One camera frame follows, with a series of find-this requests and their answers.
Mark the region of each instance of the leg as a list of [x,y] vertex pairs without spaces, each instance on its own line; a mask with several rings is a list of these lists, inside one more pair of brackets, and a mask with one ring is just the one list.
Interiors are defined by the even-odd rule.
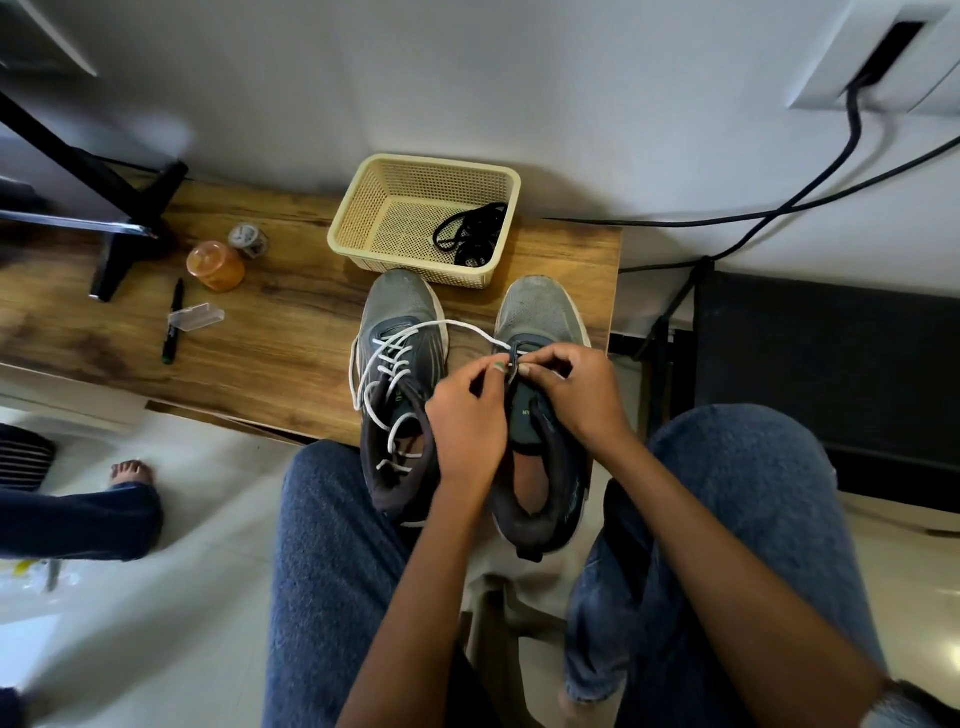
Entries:
[[150,470],[113,466],[110,487],[80,496],[0,490],[0,558],[132,561],[147,555],[163,526]]
[[[810,432],[765,407],[711,406],[664,427],[650,449],[824,619],[883,664],[835,474]],[[608,490],[605,511],[615,526],[598,539],[593,569],[581,577],[573,604],[570,622],[587,639],[569,650],[570,694],[589,698],[591,683],[608,689],[626,674],[620,724],[749,723],[676,575],[619,486]],[[611,530],[626,535],[626,545],[609,538]],[[605,601],[632,610],[630,639],[620,633],[629,654],[593,628],[608,608]],[[594,653],[599,657],[591,659]],[[584,692],[578,692],[581,677],[587,678]]]
[[0,688],[0,728],[22,728],[25,720],[20,693],[13,688]]
[[[373,510],[356,449],[298,453],[280,506],[264,726],[336,723],[409,557]],[[456,650],[447,722],[494,725],[494,715]]]

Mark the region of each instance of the wooden surface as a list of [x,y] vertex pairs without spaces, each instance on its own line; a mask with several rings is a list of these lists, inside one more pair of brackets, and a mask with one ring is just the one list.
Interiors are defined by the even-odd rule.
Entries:
[[[236,420],[345,443],[359,441],[347,381],[350,345],[376,274],[326,245],[333,198],[186,182],[166,220],[181,249],[139,262],[111,303],[88,296],[100,235],[38,226],[0,226],[0,362],[134,392]],[[248,264],[223,294],[187,275],[196,243],[226,240],[252,222],[270,251]],[[491,285],[435,286],[448,318],[493,333],[510,283],[528,275],[559,281],[583,314],[594,347],[610,335],[620,231],[515,218]],[[177,361],[160,362],[177,278],[184,305],[211,302],[224,322],[180,335]],[[490,352],[461,329],[450,336],[449,367]]]

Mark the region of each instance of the knee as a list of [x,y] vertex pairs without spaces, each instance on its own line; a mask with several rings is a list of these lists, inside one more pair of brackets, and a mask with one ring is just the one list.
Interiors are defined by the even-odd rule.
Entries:
[[813,433],[758,404],[693,409],[661,429],[650,450],[694,491],[718,475],[764,491],[811,482],[835,489],[833,467]]
[[352,483],[358,473],[362,478],[356,448],[319,440],[294,456],[283,481],[283,498],[290,501],[317,497],[331,487]]

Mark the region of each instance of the sneaker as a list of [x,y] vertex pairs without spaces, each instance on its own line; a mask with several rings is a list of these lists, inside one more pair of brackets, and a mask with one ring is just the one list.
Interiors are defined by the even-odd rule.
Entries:
[[[496,317],[494,338],[511,358],[556,342],[588,347],[590,339],[573,300],[555,280],[530,276],[510,286]],[[587,452],[560,424],[550,399],[535,385],[512,375],[505,401],[509,443],[493,480],[489,504],[497,528],[521,559],[538,562],[573,536],[590,483]],[[514,487],[514,457],[542,459],[548,482],[546,503],[529,514]]]
[[[354,408],[363,409],[360,460],[373,507],[404,525],[426,519],[440,481],[424,406],[446,375],[448,351],[444,310],[433,289],[410,271],[378,278],[353,342],[350,389]],[[420,434],[422,453],[400,451],[399,440]]]

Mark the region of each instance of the black cable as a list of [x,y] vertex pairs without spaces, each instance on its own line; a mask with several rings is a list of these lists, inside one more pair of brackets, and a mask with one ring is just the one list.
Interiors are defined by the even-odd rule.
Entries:
[[[899,167],[894,167],[891,170],[884,172],[883,174],[877,175],[876,177],[871,177],[864,182],[855,184],[853,187],[848,189],[841,190],[839,192],[834,192],[831,195],[826,197],[821,197],[818,200],[813,200],[808,203],[803,203],[802,205],[797,205],[790,207],[789,209],[770,209],[763,212],[747,212],[742,215],[728,215],[726,217],[711,217],[704,220],[588,220],[576,217],[548,217],[547,220],[559,220],[566,223],[581,223],[583,225],[605,225],[613,226],[619,228],[704,228],[710,225],[725,225],[726,223],[740,223],[746,220],[759,220],[764,217],[769,217],[775,215],[781,217],[782,215],[790,215],[794,212],[804,212],[809,209],[814,209],[816,207],[822,207],[824,205],[829,205],[834,203],[837,200],[843,200],[845,197],[850,197],[856,192],[873,187],[881,182],[886,182],[887,180],[892,180],[894,177],[909,172],[915,167],[919,167],[922,164],[940,157],[941,155],[946,154],[951,149],[960,146],[960,136],[956,136],[951,139],[946,144],[942,144],[930,152],[927,152],[922,157],[917,157],[911,161],[901,164]],[[674,267],[678,268],[688,268],[692,263],[683,263],[678,264]]]
[[[860,137],[863,135],[863,123],[860,118],[860,91],[862,90],[863,85],[863,80],[857,78],[847,88],[847,121],[850,124],[850,138],[847,139],[847,144],[844,145],[843,151],[830,164],[830,166],[827,167],[827,169],[817,175],[813,182],[808,184],[800,192],[783,203],[783,205],[781,205],[777,210],[774,210],[770,215],[760,220],[760,222],[754,225],[750,231],[740,238],[735,245],[730,246],[727,250],[723,251],[722,253],[718,253],[717,255],[704,255],[697,260],[691,260],[683,264],[683,267],[692,267],[693,270],[690,271],[690,275],[687,276],[684,287],[681,288],[680,291],[677,292],[677,295],[673,297],[673,299],[670,301],[670,304],[666,307],[666,310],[657,317],[656,322],[650,329],[650,335],[647,336],[646,341],[643,342],[643,346],[640,347],[640,351],[634,355],[635,361],[638,361],[652,344],[666,336],[666,332],[669,330],[670,326],[670,319],[673,317],[673,314],[680,307],[680,304],[684,302],[684,299],[687,297],[687,295],[689,295],[690,291],[693,290],[694,286],[701,281],[704,274],[707,271],[713,270],[713,266],[718,260],[723,260],[728,255],[733,255],[738,250],[743,248],[743,246],[749,243],[758,232],[776,220],[780,216],[778,213],[782,214],[784,210],[793,211],[795,208],[792,206],[795,203],[802,200],[813,190],[826,182],[851,157],[853,152],[856,150],[857,145],[860,143]],[[634,268],[621,268],[619,273],[632,273],[638,270],[651,270],[651,267],[641,265]]]
[[[844,146],[843,151],[837,156],[837,158],[830,164],[827,169],[817,175],[816,179],[813,180],[810,184],[804,187],[800,192],[787,200],[783,205],[778,207],[776,210],[772,210],[769,215],[764,217],[757,223],[746,235],[744,235],[740,240],[733,246],[729,247],[727,250],[718,253],[717,255],[708,255],[707,258],[716,262],[718,260],[723,260],[729,255],[733,255],[738,250],[743,248],[747,243],[754,239],[754,237],[764,228],[766,228],[770,223],[776,220],[783,214],[787,212],[793,212],[796,210],[796,207],[793,207],[796,203],[810,194],[813,190],[819,187],[821,184],[826,182],[830,177],[832,177],[840,167],[852,156],[853,152],[856,151],[857,145],[860,143],[860,139],[863,136],[863,121],[860,118],[860,91],[863,86],[854,82],[847,89],[847,121],[850,124],[850,137],[847,139],[847,144]],[[674,268],[692,268],[698,262],[703,260],[703,257],[699,257],[696,260],[685,260],[679,263],[656,263],[653,265],[637,265],[630,268],[621,268],[618,273],[637,273],[639,271],[664,271],[671,270]]]
[[847,122],[850,124],[850,138],[847,140],[847,146],[843,148],[843,151],[833,161],[833,164],[821,172],[813,182],[808,184],[800,192],[778,207],[777,214],[769,215],[760,220],[760,222],[758,222],[750,232],[740,238],[740,241],[736,245],[729,247],[723,253],[711,255],[710,260],[713,262],[723,260],[725,257],[733,255],[738,250],[743,248],[743,246],[754,239],[758,232],[776,220],[780,216],[780,213],[783,213],[785,210],[790,210],[793,205],[798,203],[813,190],[831,178],[834,173],[836,173],[836,171],[844,165],[847,159],[852,156],[853,152],[856,151],[857,145],[860,143],[860,137],[863,135],[863,122],[860,119],[860,91],[862,88],[862,82],[857,80],[854,81],[847,89]]
[[[444,253],[454,253],[454,265],[480,268],[493,258],[506,216],[506,203],[490,203],[458,212],[446,218],[433,231],[433,244]],[[441,233],[454,223],[460,223],[460,227],[453,237],[441,240]]]

